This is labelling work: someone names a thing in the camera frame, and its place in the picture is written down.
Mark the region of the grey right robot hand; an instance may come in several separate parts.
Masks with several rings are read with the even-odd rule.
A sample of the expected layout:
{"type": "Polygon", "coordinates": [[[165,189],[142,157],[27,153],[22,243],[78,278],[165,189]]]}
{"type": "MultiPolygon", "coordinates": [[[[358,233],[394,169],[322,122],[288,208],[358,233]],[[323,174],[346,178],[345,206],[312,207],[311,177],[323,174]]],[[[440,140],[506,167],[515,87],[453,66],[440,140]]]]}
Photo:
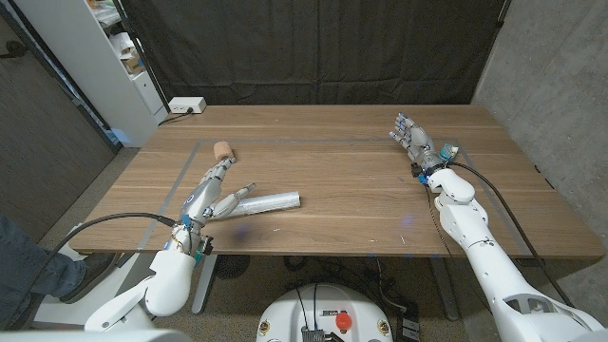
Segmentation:
{"type": "Polygon", "coordinates": [[[410,117],[399,113],[394,130],[389,135],[408,152],[414,177],[430,176],[443,167],[444,162],[439,157],[432,138],[410,117]]]}

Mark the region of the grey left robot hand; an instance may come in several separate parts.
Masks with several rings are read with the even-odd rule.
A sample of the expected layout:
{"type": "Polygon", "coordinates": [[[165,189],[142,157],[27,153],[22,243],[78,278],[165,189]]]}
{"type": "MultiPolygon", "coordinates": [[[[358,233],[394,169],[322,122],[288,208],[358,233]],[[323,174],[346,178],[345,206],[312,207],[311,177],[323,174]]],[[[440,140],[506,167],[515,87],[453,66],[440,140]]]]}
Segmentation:
{"type": "Polygon", "coordinates": [[[235,161],[235,158],[224,158],[204,174],[199,185],[183,203],[180,211],[181,223],[199,230],[209,219],[227,217],[237,208],[242,199],[256,189],[257,186],[250,183],[217,202],[225,174],[235,161]]]}

